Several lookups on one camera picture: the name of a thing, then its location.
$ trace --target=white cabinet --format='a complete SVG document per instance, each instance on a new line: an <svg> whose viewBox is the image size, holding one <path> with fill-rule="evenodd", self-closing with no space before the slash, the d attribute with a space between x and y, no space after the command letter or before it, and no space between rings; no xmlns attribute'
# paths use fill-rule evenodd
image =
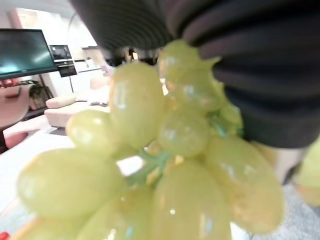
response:
<svg viewBox="0 0 320 240"><path fill-rule="evenodd" d="M68 76L61 77L58 71L42 74L44 84L49 87L53 96L67 96L72 94L70 79Z"/></svg>
<svg viewBox="0 0 320 240"><path fill-rule="evenodd" d="M71 76L71 82L74 93L79 93L81 91L90 89L91 79L96 77L103 77L103 72L101 69L79 72L77 75Z"/></svg>

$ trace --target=sofa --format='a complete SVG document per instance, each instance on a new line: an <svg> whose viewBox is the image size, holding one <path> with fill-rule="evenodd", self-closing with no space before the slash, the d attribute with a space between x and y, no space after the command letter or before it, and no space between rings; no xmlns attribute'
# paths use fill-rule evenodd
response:
<svg viewBox="0 0 320 240"><path fill-rule="evenodd" d="M69 118L84 110L109 112L109 77L96 77L90 81L91 89L66 96L51 98L45 102L44 111L52 127L64 128Z"/></svg>

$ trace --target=green grape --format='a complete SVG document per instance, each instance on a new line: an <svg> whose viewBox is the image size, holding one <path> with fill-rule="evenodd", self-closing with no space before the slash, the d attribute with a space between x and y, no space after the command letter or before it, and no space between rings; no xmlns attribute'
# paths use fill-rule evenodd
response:
<svg viewBox="0 0 320 240"><path fill-rule="evenodd" d="M111 120L136 149L157 135L165 111L165 97L157 71L142 62L118 67L110 85Z"/></svg>
<svg viewBox="0 0 320 240"><path fill-rule="evenodd" d="M214 179L186 161L158 183L151 240L230 240L230 213Z"/></svg>
<svg viewBox="0 0 320 240"><path fill-rule="evenodd" d="M66 133L77 147L104 156L118 151L124 142L110 120L110 113L98 110L73 115L66 125Z"/></svg>
<svg viewBox="0 0 320 240"><path fill-rule="evenodd" d="M276 167L277 164L277 155L278 148L267 146L261 144L259 142L251 142L252 146L254 146L258 151L264 156L265 160L270 164L272 168Z"/></svg>
<svg viewBox="0 0 320 240"><path fill-rule="evenodd" d="M157 60L159 73L165 78L169 91L175 89L175 83L184 74L196 69L209 70L219 59L202 60L195 47L188 46L183 40L175 40L167 44Z"/></svg>
<svg viewBox="0 0 320 240"><path fill-rule="evenodd" d="M25 225L10 240L76 240L86 219L52 220L38 218Z"/></svg>
<svg viewBox="0 0 320 240"><path fill-rule="evenodd" d="M320 188L320 138L308 149L299 172L298 182L304 186Z"/></svg>
<svg viewBox="0 0 320 240"><path fill-rule="evenodd" d="M235 125L221 117L213 117L209 120L212 126L211 135L215 137L236 136L239 126Z"/></svg>
<svg viewBox="0 0 320 240"><path fill-rule="evenodd" d="M243 124L239 108L230 103L221 108L220 116L234 125L242 126Z"/></svg>
<svg viewBox="0 0 320 240"><path fill-rule="evenodd" d="M222 100L210 75L209 71L202 69L186 73L175 85L174 93L178 102L203 114L218 110Z"/></svg>
<svg viewBox="0 0 320 240"><path fill-rule="evenodd" d="M18 194L45 218L73 218L94 212L124 185L114 161L96 161L74 148L43 152L20 173Z"/></svg>
<svg viewBox="0 0 320 240"><path fill-rule="evenodd" d="M148 188L117 195L93 215L77 240L149 240L151 203Z"/></svg>
<svg viewBox="0 0 320 240"><path fill-rule="evenodd" d="M163 152L164 149L156 140L154 140L149 144L148 148L145 151L151 155L156 156L156 155L160 154L161 152ZM163 175L168 174L176 166L178 166L179 164L182 164L184 161L185 161L185 159L181 156L171 157L169 160L167 160L167 162L165 164L165 167L163 169ZM160 174L161 174L161 172L160 172L159 168L156 168L151 173L149 173L149 175L146 178L147 185L154 184L159 179Z"/></svg>
<svg viewBox="0 0 320 240"><path fill-rule="evenodd" d="M302 199L308 204L320 207L320 186L298 185L297 190Z"/></svg>
<svg viewBox="0 0 320 240"><path fill-rule="evenodd" d="M204 161L218 182L233 221L254 234L274 231L284 217L284 195L272 168L241 138L214 137Z"/></svg>
<svg viewBox="0 0 320 240"><path fill-rule="evenodd" d="M165 115L157 140L164 150L174 155L192 157L206 148L209 138L206 120L196 112L180 107Z"/></svg>
<svg viewBox="0 0 320 240"><path fill-rule="evenodd" d="M177 101L176 96L174 93L169 92L166 96L164 96L165 99L165 111L169 112L176 108L178 108L179 105L181 105L180 102Z"/></svg>
<svg viewBox="0 0 320 240"><path fill-rule="evenodd" d="M118 151L116 151L114 154L112 154L111 158L115 161L123 160L126 158L133 157L138 154L138 151L128 144L122 145Z"/></svg>

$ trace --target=tv screen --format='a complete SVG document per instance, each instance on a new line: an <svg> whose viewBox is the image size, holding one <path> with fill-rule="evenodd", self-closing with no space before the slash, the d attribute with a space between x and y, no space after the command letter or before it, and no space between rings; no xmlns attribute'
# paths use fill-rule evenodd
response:
<svg viewBox="0 0 320 240"><path fill-rule="evenodd" d="M0 80L57 71L42 30L0 29Z"/></svg>

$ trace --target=oven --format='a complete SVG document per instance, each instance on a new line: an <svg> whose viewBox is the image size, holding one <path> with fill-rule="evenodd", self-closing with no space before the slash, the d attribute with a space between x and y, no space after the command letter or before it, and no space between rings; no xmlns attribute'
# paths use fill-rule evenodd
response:
<svg viewBox="0 0 320 240"><path fill-rule="evenodd" d="M49 48L54 60L71 59L68 45L50 45Z"/></svg>
<svg viewBox="0 0 320 240"><path fill-rule="evenodd" d="M75 64L72 60L55 61L55 65L62 78L77 75Z"/></svg>

